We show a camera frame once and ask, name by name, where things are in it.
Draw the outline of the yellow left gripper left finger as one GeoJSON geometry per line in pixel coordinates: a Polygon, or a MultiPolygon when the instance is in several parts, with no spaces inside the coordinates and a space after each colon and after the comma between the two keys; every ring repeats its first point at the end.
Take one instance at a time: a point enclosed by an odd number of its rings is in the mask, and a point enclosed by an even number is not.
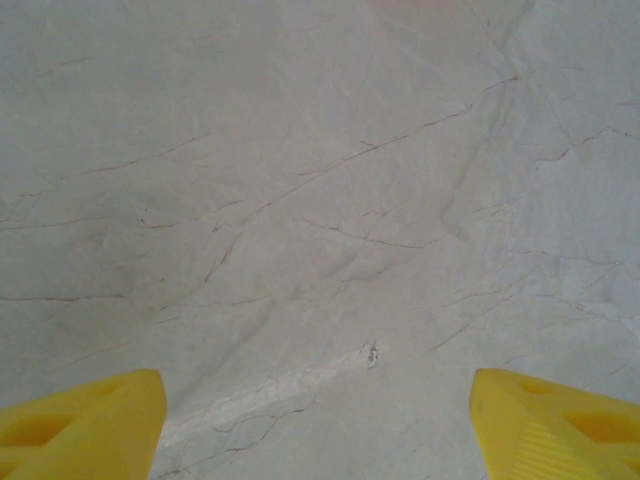
{"type": "Polygon", "coordinates": [[[148,480],[166,414],[153,369],[0,409],[0,480],[148,480]]]}

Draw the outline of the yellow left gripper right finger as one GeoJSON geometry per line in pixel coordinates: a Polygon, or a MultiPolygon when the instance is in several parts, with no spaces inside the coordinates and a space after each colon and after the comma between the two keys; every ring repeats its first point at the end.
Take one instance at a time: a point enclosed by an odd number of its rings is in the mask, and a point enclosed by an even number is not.
{"type": "Polygon", "coordinates": [[[512,371],[476,371],[488,480],[640,480],[640,405],[512,371]]]}

